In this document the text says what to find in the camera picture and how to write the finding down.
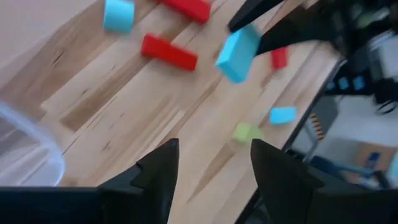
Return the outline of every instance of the wooden table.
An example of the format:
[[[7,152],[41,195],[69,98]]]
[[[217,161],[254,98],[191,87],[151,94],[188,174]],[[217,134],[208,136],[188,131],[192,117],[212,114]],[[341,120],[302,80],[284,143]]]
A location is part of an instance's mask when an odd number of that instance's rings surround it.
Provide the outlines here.
[[[214,0],[211,19],[200,26],[164,5],[135,0],[134,29],[119,36],[103,31],[103,2],[96,1],[63,25],[0,95],[52,128],[66,163],[61,185],[98,185],[179,138],[170,223],[233,223],[256,189],[249,146],[231,139],[235,126],[258,126],[266,142],[281,148],[338,60],[325,44],[297,44],[286,69],[272,72],[263,54],[246,82],[231,84],[214,64],[226,24],[243,2]],[[277,6],[255,25],[265,31],[290,7]],[[196,52],[197,69],[141,57],[148,32]],[[274,106],[296,106],[297,120],[270,125]]]

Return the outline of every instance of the green block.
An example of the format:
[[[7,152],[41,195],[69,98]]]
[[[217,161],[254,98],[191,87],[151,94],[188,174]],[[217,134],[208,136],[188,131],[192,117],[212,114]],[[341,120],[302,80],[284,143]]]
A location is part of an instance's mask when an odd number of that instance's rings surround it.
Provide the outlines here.
[[[234,140],[245,144],[256,138],[262,138],[262,131],[248,123],[239,123],[233,133]]]

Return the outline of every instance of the red block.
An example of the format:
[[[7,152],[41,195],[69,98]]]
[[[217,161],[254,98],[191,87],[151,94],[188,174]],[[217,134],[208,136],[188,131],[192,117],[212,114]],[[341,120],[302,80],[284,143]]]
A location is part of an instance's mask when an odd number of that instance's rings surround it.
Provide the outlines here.
[[[195,69],[198,60],[196,54],[172,45],[170,42],[155,37],[152,34],[145,35],[141,53],[191,71]]]
[[[182,14],[194,21],[204,24],[209,20],[211,5],[201,0],[157,0],[171,8],[180,11]]]
[[[287,66],[288,52],[287,47],[281,47],[271,51],[272,68],[279,70]]]

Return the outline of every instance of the clear plastic container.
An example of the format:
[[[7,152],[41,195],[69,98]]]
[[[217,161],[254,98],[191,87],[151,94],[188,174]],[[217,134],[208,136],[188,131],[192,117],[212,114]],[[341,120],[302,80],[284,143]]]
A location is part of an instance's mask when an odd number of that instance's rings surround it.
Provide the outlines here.
[[[56,186],[64,172],[54,138],[0,102],[0,185]]]

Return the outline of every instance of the wooden tabletop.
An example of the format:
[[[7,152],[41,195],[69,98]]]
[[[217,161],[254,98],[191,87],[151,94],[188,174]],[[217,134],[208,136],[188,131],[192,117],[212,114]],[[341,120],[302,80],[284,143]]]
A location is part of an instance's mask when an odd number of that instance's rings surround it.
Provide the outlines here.
[[[243,2],[214,0],[201,26],[155,1],[135,0],[133,31],[117,35],[102,29],[103,1],[96,1],[56,31],[0,95],[52,128],[66,163],[61,185],[99,185],[179,138],[170,223],[233,223],[256,189],[249,146],[231,139],[234,128],[251,123],[281,148],[338,60],[328,45],[297,44],[284,70],[273,72],[263,54],[247,81],[231,84],[214,64]],[[290,7],[277,6],[256,27],[264,32]],[[142,57],[149,32],[196,52],[197,69]],[[275,106],[296,106],[297,119],[270,125]]]

